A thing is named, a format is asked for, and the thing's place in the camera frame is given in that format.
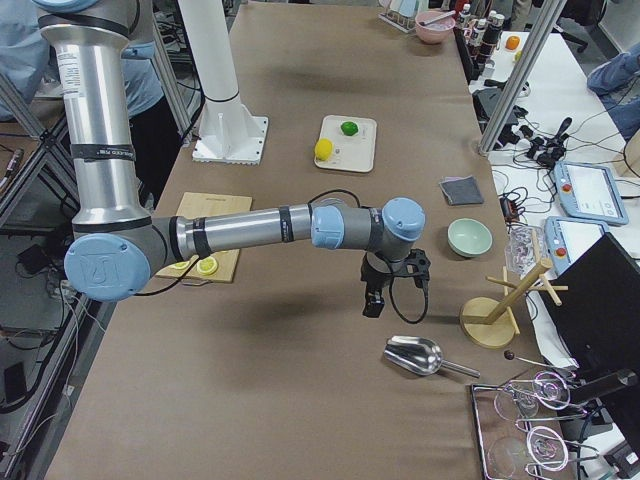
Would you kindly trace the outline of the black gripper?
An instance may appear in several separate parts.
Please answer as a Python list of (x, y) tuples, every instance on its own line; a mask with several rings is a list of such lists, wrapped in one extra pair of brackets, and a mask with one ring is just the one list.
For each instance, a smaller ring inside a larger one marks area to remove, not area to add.
[(379, 318), (384, 307), (383, 289), (395, 278), (412, 278), (417, 288), (429, 296), (430, 260), (421, 249), (411, 249), (399, 261), (385, 259), (381, 254), (366, 253), (361, 265), (361, 280), (365, 283), (365, 303), (362, 315)]

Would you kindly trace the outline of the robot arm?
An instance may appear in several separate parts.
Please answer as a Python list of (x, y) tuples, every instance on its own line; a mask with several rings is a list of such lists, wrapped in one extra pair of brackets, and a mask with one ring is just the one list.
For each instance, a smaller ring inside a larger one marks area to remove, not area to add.
[(80, 209), (64, 269), (73, 288), (100, 302), (144, 295), (161, 269), (215, 252), (310, 240), (363, 252), (366, 317), (393, 302), (396, 278), (426, 289), (430, 263), (416, 247), (423, 208), (404, 197), (350, 207), (325, 192), (302, 205), (214, 217), (153, 217), (140, 203), (123, 58), (154, 54), (148, 1), (40, 1), (41, 35), (54, 48)]

